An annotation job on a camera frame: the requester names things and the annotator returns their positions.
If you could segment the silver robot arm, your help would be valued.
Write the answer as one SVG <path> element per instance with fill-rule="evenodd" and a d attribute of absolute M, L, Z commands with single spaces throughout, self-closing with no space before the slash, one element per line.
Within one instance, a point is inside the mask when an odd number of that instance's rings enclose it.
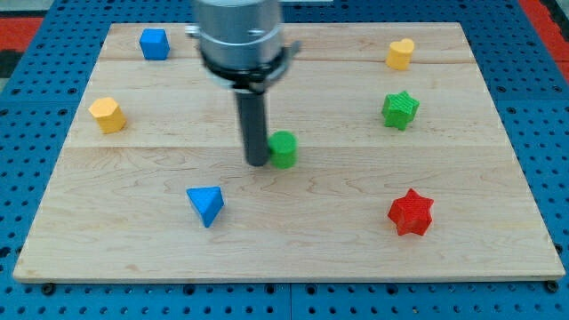
<path fill-rule="evenodd" d="M 244 158 L 269 160 L 265 93 L 286 73 L 301 42 L 285 45 L 277 0 L 193 0 L 196 23 L 186 34 L 198 41 L 209 75 L 234 93 Z"/>

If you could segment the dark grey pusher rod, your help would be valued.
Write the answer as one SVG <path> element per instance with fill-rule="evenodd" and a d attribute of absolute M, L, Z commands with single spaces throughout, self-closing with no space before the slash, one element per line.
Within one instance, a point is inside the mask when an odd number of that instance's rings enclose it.
<path fill-rule="evenodd" d="M 235 97 L 245 160 L 251 166 L 263 166 L 269 159 L 264 94 L 241 90 Z"/>

